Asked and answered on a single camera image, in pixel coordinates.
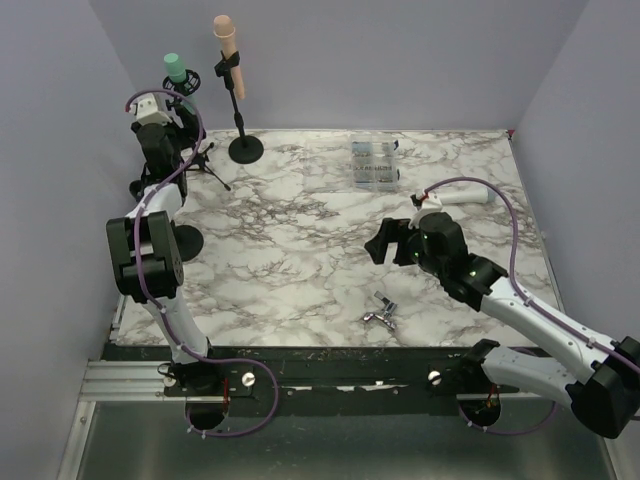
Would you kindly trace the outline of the black round-base microphone stand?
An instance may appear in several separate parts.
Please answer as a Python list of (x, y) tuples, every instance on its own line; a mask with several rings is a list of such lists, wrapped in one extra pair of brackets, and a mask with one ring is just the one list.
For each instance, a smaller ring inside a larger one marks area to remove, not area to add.
[(204, 236), (194, 226), (179, 225), (174, 228), (174, 235), (181, 260), (188, 262), (195, 259), (204, 247)]

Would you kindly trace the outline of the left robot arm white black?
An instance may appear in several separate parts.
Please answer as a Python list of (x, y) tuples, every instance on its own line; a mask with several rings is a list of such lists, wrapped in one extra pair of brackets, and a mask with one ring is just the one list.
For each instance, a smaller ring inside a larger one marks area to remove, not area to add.
[(107, 241), (117, 289), (152, 316), (168, 342), (167, 388), (212, 395), (221, 391), (223, 375), (211, 362), (210, 341), (182, 292), (183, 264), (200, 253), (204, 239), (197, 228), (174, 221), (188, 195), (189, 162), (182, 152), (197, 155), (204, 133), (199, 114), (183, 95), (169, 92), (163, 105), (162, 93), (143, 91), (126, 103), (145, 162), (139, 180), (130, 185), (137, 204), (107, 222)]

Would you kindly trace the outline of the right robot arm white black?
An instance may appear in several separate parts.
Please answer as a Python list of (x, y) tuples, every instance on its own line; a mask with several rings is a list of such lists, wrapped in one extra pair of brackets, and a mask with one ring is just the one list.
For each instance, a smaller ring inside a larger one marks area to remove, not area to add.
[(364, 245), (375, 264), (390, 245), (397, 266), (418, 266), (445, 293), (517, 330), (541, 347), (526, 356), (495, 341), (477, 343), (460, 379), (480, 392), (491, 384), (515, 387), (569, 408), (591, 432), (620, 436), (639, 411), (639, 342), (613, 339), (585, 327), (528, 294), (504, 268), (468, 250), (461, 226), (447, 213), (418, 220), (385, 218)]

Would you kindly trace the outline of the white microphone grey mesh head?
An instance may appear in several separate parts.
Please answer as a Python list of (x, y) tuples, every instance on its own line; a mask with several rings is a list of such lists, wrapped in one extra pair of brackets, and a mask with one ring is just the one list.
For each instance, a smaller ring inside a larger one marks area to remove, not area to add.
[(437, 199), (442, 205), (487, 204), (492, 203), (495, 198), (495, 192), (486, 186), (458, 191), (443, 191), (437, 194)]

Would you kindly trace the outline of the green microphone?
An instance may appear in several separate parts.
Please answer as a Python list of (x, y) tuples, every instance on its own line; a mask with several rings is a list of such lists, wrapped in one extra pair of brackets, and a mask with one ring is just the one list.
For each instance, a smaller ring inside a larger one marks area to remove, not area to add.
[(192, 96), (200, 87), (199, 75), (187, 69), (181, 57), (176, 53), (167, 53), (164, 58), (166, 77), (163, 80), (163, 87), (167, 90), (175, 91), (184, 97)]

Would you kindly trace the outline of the black tripod shock-mount stand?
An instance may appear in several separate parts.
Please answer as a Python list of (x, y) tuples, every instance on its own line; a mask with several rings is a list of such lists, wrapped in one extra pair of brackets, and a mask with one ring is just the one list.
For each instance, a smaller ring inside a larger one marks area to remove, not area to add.
[[(184, 102), (183, 100), (181, 100), (186, 106), (188, 106), (191, 110), (192, 113), (194, 113), (193, 111), (193, 106), (192, 105), (188, 105), (186, 102)], [(208, 152), (210, 150), (213, 149), (213, 147), (215, 146), (215, 144), (213, 142), (211, 142), (208, 146), (206, 146), (204, 149), (200, 149), (198, 148), (198, 153), (195, 155), (194, 160), (192, 161), (192, 165), (190, 167), (190, 170), (197, 170), (199, 172), (202, 173), (206, 173), (209, 175), (212, 175), (216, 180), (218, 180), (222, 186), (227, 190), (230, 191), (231, 187), (225, 183), (208, 165), (207, 163), (209, 162), (209, 158), (208, 158)]]

